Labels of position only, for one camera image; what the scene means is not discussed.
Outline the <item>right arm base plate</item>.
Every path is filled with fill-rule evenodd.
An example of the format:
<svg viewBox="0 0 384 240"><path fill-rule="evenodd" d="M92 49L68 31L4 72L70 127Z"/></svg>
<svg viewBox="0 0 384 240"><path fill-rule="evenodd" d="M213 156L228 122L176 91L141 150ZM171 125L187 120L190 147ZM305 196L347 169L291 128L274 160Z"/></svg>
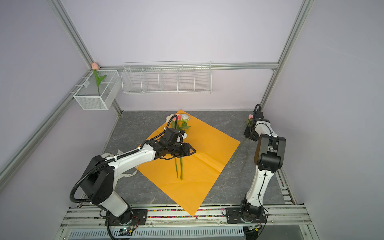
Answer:
<svg viewBox="0 0 384 240"><path fill-rule="evenodd" d="M223 213L228 224L258 224L267 221L267 214L259 207L252 207L243 211L240 207L225 208Z"/></svg>

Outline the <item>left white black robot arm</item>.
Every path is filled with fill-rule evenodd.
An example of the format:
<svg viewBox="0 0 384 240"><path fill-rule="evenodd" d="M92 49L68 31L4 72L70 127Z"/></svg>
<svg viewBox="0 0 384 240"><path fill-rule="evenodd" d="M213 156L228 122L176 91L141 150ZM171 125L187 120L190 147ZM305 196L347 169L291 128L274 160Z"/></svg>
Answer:
<svg viewBox="0 0 384 240"><path fill-rule="evenodd" d="M98 155L92 158L82 177L74 185L70 200L73 203L92 203L113 215L121 225L128 224L133 219L133 210L115 191L118 177L136 166L163 159L167 154L172 158L181 158L195 153L196 150L188 143L176 146L149 141L122 155L106 158Z"/></svg>

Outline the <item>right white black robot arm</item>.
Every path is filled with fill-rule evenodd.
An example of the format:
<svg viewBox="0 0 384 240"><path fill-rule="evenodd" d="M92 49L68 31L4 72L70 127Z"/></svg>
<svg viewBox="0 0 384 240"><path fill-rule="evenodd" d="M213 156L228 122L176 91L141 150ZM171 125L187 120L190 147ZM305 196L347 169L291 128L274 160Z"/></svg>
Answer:
<svg viewBox="0 0 384 240"><path fill-rule="evenodd" d="M264 196L271 178L282 168L287 140L273 131L267 120L253 121L251 132L258 135L258 145L254 156L255 176L244 200L241 202L241 219L250 223L259 220L266 212Z"/></svg>

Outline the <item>pink tulip fake flower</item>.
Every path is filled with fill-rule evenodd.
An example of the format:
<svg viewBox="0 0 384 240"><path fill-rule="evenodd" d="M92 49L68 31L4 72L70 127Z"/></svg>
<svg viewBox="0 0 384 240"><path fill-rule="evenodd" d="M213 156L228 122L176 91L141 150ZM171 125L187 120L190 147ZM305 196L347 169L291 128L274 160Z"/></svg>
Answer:
<svg viewBox="0 0 384 240"><path fill-rule="evenodd" d="M99 70L99 65L97 63L92 63L92 70L93 70L93 73L94 73L94 76L95 76L95 79L96 79L96 85L97 85L97 89L98 89L98 95L100 96L100 84L102 83L102 81L107 77L106 75L103 75L103 76L100 76L99 73L98 73L98 70Z"/></svg>

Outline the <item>orange wrapping paper sheet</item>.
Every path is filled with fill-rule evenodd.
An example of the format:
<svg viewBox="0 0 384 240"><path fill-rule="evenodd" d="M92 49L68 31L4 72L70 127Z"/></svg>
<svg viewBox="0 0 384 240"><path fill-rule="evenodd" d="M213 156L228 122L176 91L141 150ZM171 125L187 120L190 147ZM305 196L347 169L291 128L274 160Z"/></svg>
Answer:
<svg viewBox="0 0 384 240"><path fill-rule="evenodd" d="M138 170L189 215L194 216L240 142L190 116L186 142L196 153L182 161L166 155Z"/></svg>

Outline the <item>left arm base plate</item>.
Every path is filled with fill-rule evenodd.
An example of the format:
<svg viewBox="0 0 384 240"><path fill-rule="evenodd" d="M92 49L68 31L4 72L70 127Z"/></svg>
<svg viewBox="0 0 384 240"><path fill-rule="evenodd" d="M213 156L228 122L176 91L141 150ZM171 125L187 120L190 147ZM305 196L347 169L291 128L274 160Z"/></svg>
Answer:
<svg viewBox="0 0 384 240"><path fill-rule="evenodd" d="M133 209L120 217L107 214L107 220L110 226L143 226L146 224L147 215L147 209Z"/></svg>

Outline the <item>white mesh corner basket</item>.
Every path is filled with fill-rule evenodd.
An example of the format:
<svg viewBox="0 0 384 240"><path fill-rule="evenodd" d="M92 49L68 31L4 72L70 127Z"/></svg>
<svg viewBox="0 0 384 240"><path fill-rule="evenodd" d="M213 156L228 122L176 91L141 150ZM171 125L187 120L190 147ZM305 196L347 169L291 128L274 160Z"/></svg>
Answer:
<svg viewBox="0 0 384 240"><path fill-rule="evenodd" d="M75 100L83 110L109 110L122 87L122 80L118 71L99 70L97 73L102 79L101 82L97 81L94 72L92 72L74 93Z"/></svg>

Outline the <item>light pink rose fake flower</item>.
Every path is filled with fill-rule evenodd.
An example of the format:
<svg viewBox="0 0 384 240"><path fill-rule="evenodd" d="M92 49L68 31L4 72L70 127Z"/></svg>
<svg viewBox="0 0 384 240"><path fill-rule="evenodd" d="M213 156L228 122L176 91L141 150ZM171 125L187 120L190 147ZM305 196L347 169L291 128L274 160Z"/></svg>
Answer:
<svg viewBox="0 0 384 240"><path fill-rule="evenodd" d="M241 143L239 144L238 148L236 149L233 157L231 158L230 164L233 164L233 162L235 161L235 159L238 155L238 152L240 151L241 147L243 146L244 142L246 141L247 136L250 134L252 120L253 120L253 115L249 115L248 119L246 120L247 126L246 126L245 133L244 133L245 137L241 141Z"/></svg>

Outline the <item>white ribbon strip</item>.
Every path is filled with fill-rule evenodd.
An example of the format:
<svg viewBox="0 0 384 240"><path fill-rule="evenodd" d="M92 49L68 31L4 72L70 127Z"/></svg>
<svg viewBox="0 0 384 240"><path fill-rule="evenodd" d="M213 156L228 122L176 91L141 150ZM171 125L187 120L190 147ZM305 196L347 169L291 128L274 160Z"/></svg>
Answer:
<svg viewBox="0 0 384 240"><path fill-rule="evenodd" d="M111 154L111 153L104 153L101 155L101 157L103 157L103 158L108 158L108 157L112 157L112 156L113 156L113 154ZM138 172L138 166L135 166L134 168L128 169L125 172L121 173L119 176L115 177L114 178L114 188L116 187L118 181L121 178L132 177L132 176L136 175L137 172Z"/></svg>

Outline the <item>aluminium front rail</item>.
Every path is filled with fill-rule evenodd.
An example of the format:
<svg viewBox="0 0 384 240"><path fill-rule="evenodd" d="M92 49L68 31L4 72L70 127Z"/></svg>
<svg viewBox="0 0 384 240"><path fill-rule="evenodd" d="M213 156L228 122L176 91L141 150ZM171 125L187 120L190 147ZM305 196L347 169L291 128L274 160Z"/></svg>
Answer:
<svg viewBox="0 0 384 240"><path fill-rule="evenodd" d="M313 225L313 221L304 205L266 205L265 217L267 225ZM140 228L160 227L223 227L227 226L228 206L202 206L194 215L188 214L181 207L175 206L144 206L134 207L144 209L140 215L144 220ZM100 216L100 210L94 206L69 209L59 226L63 229L96 229L105 226L105 219Z"/></svg>

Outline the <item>cream rose fake flower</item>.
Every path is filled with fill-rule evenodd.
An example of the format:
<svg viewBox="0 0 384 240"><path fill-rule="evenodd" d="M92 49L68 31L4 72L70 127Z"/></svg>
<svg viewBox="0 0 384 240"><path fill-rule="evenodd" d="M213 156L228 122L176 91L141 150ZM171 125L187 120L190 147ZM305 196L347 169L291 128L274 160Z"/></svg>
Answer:
<svg viewBox="0 0 384 240"><path fill-rule="evenodd" d="M178 128L178 116L171 114L167 117L167 127L171 126L174 129ZM179 178L179 171L178 171L178 164L176 158L174 158L175 161L175 167L176 167L176 176Z"/></svg>

